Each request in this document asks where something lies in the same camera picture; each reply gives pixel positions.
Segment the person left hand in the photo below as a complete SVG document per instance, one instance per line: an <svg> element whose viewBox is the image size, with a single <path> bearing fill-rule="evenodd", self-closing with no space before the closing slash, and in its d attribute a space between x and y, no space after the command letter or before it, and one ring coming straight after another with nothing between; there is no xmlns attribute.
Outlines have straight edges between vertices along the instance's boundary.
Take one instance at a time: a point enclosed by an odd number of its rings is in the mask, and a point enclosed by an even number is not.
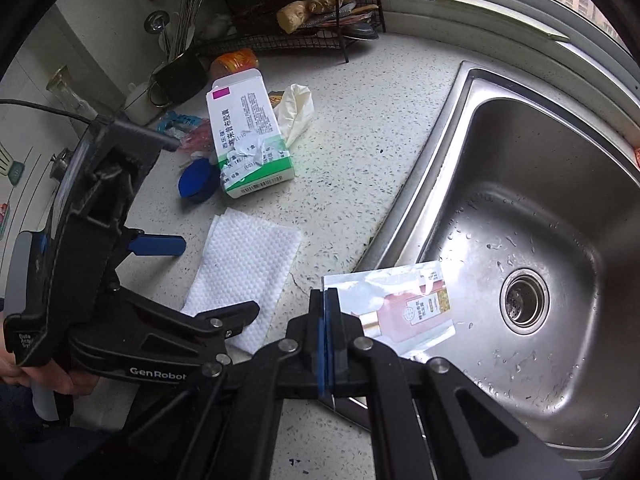
<svg viewBox="0 0 640 480"><path fill-rule="evenodd" d="M66 372L54 361L42 367L20 367L14 355L1 349L1 382L10 386L38 384L57 393L86 396L96 388L99 378L86 372Z"/></svg>

